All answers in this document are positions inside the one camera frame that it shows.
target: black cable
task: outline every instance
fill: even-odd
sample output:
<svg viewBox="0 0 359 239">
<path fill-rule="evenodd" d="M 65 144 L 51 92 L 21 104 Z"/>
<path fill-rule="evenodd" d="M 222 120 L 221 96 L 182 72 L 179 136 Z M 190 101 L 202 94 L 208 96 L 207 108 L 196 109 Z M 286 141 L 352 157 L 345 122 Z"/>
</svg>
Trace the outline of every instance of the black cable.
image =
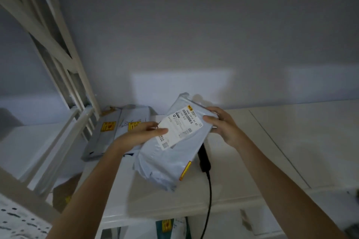
<svg viewBox="0 0 359 239">
<path fill-rule="evenodd" d="M 201 239 L 203 239 L 204 233 L 206 232 L 208 219 L 209 219 L 209 213 L 211 212 L 211 206 L 212 206 L 212 186 L 211 186 L 211 177 L 209 176 L 209 171 L 206 171 L 206 175 L 207 175 L 208 183 L 209 183 L 209 206 L 208 206 L 208 213 L 207 213 L 206 223 L 204 224 L 204 229 L 203 229 L 203 232 L 202 232 L 202 235 L 201 235 Z"/>
</svg>

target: gray plastic mailer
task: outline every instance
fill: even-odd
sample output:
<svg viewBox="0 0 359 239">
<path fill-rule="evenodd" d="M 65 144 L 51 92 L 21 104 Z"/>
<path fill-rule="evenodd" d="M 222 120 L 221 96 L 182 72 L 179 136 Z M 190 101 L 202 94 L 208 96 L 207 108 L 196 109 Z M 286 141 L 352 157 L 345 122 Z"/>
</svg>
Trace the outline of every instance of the gray plastic mailer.
<svg viewBox="0 0 359 239">
<path fill-rule="evenodd" d="M 188 93 L 180 94 L 159 124 L 169 132 L 143 144 L 134 169 L 146 180 L 174 191 L 212 128 L 203 121 L 205 114 L 217 117 L 191 101 Z"/>
</svg>

